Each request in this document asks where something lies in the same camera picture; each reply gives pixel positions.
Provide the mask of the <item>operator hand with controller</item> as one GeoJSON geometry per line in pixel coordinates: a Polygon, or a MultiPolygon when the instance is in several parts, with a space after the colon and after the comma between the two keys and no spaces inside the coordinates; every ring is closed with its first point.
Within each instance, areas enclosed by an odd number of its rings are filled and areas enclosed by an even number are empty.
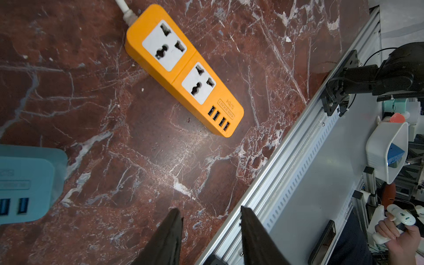
{"type": "Polygon", "coordinates": [[[379,221],[372,235],[374,242],[388,249],[390,265],[415,265],[421,234],[415,217],[407,210],[391,204],[386,218],[379,221]]]}

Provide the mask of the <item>blue power strip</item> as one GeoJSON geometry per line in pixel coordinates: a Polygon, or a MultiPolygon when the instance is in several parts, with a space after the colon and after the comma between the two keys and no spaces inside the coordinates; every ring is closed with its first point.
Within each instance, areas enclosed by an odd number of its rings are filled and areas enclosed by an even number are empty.
{"type": "Polygon", "coordinates": [[[63,192],[67,160],[60,149],[1,145],[1,224],[46,215],[63,192]]]}

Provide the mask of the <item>orange power strip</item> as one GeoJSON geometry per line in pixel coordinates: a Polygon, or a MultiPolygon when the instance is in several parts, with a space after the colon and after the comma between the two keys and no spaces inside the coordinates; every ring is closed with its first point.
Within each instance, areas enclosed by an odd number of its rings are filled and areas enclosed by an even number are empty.
{"type": "Polygon", "coordinates": [[[202,55],[158,4],[140,16],[124,13],[125,50],[213,134],[229,138],[244,109],[202,55]]]}

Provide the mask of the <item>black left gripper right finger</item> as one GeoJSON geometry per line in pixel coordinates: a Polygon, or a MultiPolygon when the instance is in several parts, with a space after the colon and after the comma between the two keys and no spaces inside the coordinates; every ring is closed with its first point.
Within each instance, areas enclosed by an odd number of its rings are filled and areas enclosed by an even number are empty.
{"type": "Polygon", "coordinates": [[[245,265],[289,265],[251,208],[241,206],[242,250],[245,265]]]}

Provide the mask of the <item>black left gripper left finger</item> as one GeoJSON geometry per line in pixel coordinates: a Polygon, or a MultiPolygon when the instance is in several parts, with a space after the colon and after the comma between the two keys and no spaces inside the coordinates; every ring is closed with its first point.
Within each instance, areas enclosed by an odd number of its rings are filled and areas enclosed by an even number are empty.
{"type": "Polygon", "coordinates": [[[183,218],[180,211],[173,208],[131,265],[178,265],[182,231],[183,218]]]}

